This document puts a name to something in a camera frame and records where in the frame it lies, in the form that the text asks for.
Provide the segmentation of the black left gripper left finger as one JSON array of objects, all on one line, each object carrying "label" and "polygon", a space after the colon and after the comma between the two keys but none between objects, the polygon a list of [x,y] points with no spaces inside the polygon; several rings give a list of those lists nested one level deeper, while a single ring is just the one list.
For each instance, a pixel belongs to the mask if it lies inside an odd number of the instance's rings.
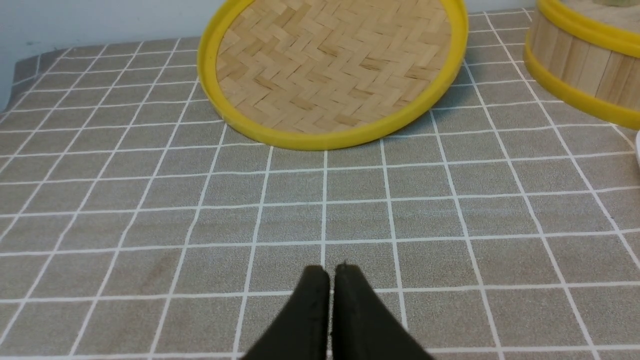
[{"label": "black left gripper left finger", "polygon": [[329,332],[330,277],[309,265],[274,321],[244,360],[325,360]]}]

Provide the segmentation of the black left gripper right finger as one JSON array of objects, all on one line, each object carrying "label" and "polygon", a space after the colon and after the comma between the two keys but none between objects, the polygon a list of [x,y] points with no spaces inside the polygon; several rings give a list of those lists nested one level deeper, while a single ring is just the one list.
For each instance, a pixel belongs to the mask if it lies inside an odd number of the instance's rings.
[{"label": "black left gripper right finger", "polygon": [[375,294],[361,269],[334,269],[334,360],[432,360]]}]

